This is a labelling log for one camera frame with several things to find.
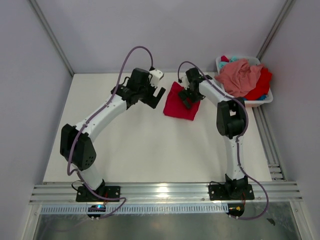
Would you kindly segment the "crimson red t shirt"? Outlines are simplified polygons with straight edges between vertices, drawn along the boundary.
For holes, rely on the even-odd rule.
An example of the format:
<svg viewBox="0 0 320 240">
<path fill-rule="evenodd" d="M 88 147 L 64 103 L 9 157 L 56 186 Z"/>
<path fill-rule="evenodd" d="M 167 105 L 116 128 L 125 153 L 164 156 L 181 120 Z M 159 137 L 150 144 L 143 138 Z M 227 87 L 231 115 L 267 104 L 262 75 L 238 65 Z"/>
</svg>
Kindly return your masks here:
<svg viewBox="0 0 320 240">
<path fill-rule="evenodd" d="M 168 117 L 193 121 L 199 110 L 201 102 L 198 101 L 196 103 L 191 103 L 191 108 L 187 108 L 178 95 L 178 93 L 183 89 L 184 87 L 179 83 L 176 81 L 173 82 L 165 101 L 163 113 Z"/>
</svg>

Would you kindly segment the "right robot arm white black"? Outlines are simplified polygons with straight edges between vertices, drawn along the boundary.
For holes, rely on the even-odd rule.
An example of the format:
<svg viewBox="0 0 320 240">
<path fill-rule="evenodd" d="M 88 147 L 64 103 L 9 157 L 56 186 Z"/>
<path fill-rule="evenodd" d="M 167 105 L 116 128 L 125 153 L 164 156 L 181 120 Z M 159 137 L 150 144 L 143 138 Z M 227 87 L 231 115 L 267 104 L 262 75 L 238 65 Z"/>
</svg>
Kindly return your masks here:
<svg viewBox="0 0 320 240">
<path fill-rule="evenodd" d="M 209 75 L 202 75 L 195 67 L 185 72 L 183 80 L 187 87 L 178 93 L 186 109 L 204 98 L 210 100 L 217 109 L 216 127 L 225 142 L 227 170 L 225 174 L 224 194 L 228 199 L 240 199 L 248 189 L 248 177 L 241 170 L 239 161 L 243 157 L 243 137 L 246 130 L 247 116 L 243 109 L 244 101 L 234 99 L 223 91 Z"/>
</svg>

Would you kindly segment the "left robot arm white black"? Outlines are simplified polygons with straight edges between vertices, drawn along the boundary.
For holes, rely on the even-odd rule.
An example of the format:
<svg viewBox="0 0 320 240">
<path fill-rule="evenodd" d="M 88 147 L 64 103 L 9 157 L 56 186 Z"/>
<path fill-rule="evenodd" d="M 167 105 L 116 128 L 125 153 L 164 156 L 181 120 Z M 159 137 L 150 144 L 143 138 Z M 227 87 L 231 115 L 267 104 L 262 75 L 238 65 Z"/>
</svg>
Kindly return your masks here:
<svg viewBox="0 0 320 240">
<path fill-rule="evenodd" d="M 77 173 L 92 200 L 99 201 L 105 195 L 105 182 L 94 164 L 97 158 L 94 141 L 108 124 L 137 102 L 155 109 L 166 91 L 162 87 L 154 95 L 164 75 L 155 68 L 135 68 L 123 83 L 116 84 L 107 100 L 91 115 L 76 125 L 62 127 L 59 151 L 67 161 L 67 175 Z"/>
</svg>

